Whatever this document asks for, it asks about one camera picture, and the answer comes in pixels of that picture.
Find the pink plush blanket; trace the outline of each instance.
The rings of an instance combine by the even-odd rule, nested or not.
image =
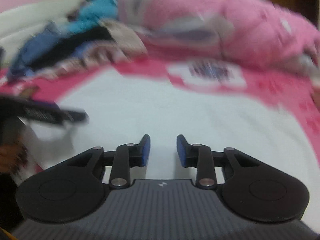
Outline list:
[[[317,61],[320,33],[304,17],[261,0],[119,0],[120,20],[151,55],[213,57],[266,69],[306,50]]]

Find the metal pin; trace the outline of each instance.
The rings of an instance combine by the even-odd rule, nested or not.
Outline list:
[[[204,187],[211,187],[215,184],[215,181],[213,179],[204,178],[199,180],[199,184]]]
[[[111,181],[111,184],[116,187],[122,187],[127,184],[127,181],[123,178],[116,178]]]

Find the bed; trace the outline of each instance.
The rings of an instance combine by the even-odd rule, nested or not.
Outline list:
[[[0,28],[5,62],[47,20],[63,21],[65,12],[78,2],[34,0],[2,7],[0,21],[13,23]],[[178,160],[178,134],[214,151],[234,147],[300,179],[310,192],[302,220],[320,233],[320,113],[310,98],[311,82],[286,74],[227,68],[229,79],[208,80],[192,75],[188,62],[145,59],[105,65],[56,81],[36,79],[33,83],[40,90],[34,99],[84,109],[90,120],[63,128],[28,122],[26,147],[33,161],[47,169],[91,147],[114,150],[149,134],[148,166],[132,169],[132,178],[147,179],[195,178],[195,170],[182,168]],[[0,92],[15,93],[18,88],[19,84],[2,85]],[[20,182],[32,173],[21,175]],[[223,182],[221,173],[218,182]]]

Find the white logo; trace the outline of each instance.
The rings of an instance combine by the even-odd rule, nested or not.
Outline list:
[[[165,182],[159,183],[158,184],[160,187],[164,187],[165,185],[167,185]]]

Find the black cloth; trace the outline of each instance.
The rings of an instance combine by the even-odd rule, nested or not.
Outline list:
[[[85,33],[63,38],[53,49],[36,59],[29,67],[33,71],[37,71],[44,67],[53,66],[57,62],[68,58],[82,43],[96,40],[109,41],[113,40],[113,38],[106,28],[101,26],[94,27]]]

